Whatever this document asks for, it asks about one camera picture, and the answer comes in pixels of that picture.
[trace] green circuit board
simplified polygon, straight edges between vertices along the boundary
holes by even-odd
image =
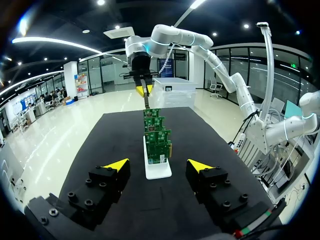
[[[171,130],[163,126],[165,117],[159,116],[159,113],[159,108],[143,111],[148,164],[166,163],[172,154],[172,143],[168,139]]]
[[[144,118],[144,131],[145,132],[152,132],[152,131],[165,130],[166,127],[162,125],[164,120],[165,120],[164,116],[145,117]]]
[[[159,117],[159,112],[160,112],[160,108],[146,109],[146,110],[143,110],[143,117],[156,118],[156,117]]]

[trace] yellow triangular marker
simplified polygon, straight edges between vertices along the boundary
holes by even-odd
[[[205,165],[203,163],[197,162],[192,159],[188,159],[188,161],[192,164],[192,166],[195,168],[195,170],[199,173],[200,170],[204,169],[215,169],[215,167]]]
[[[126,158],[126,159],[123,159],[123,160],[120,160],[120,161],[111,163],[111,164],[109,164],[109,165],[107,165],[107,166],[103,166],[103,168],[112,168],[112,169],[116,169],[116,171],[119,172],[119,170],[122,168],[122,166],[123,166],[127,161],[129,161],[129,158]]]
[[[135,87],[135,89],[138,92],[138,94],[140,94],[141,97],[145,96],[145,92],[144,92],[144,87],[143,86],[137,86],[137,87]]]
[[[150,94],[150,93],[151,93],[151,91],[152,91],[152,87],[153,87],[153,85],[152,85],[152,84],[147,85],[147,88],[148,88],[148,92],[149,92],[149,94]]]

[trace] white board holder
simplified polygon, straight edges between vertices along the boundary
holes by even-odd
[[[172,175],[168,158],[164,163],[149,164],[146,137],[143,136],[145,177],[148,180],[169,178]]]

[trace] black table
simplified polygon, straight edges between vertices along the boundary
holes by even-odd
[[[131,177],[123,194],[95,231],[120,240],[193,240],[221,232],[191,190],[185,176],[187,159],[224,168],[236,188],[248,193],[250,205],[264,201],[272,206],[242,160],[193,110],[165,108],[160,115],[172,130],[169,178],[146,179],[142,111],[104,114],[76,155],[60,192],[64,201],[94,166],[130,159]]]

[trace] white floor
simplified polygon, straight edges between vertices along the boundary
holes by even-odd
[[[243,120],[239,106],[210,97],[210,92],[202,89],[196,91],[194,106],[194,111],[226,142],[233,140]],[[143,109],[144,100],[135,90],[108,92],[59,106],[40,117],[23,134],[10,134],[7,142],[24,168],[22,179],[27,190],[23,204],[37,196],[59,195],[78,150],[102,114]],[[291,218],[306,192],[292,192],[280,216],[282,222]]]

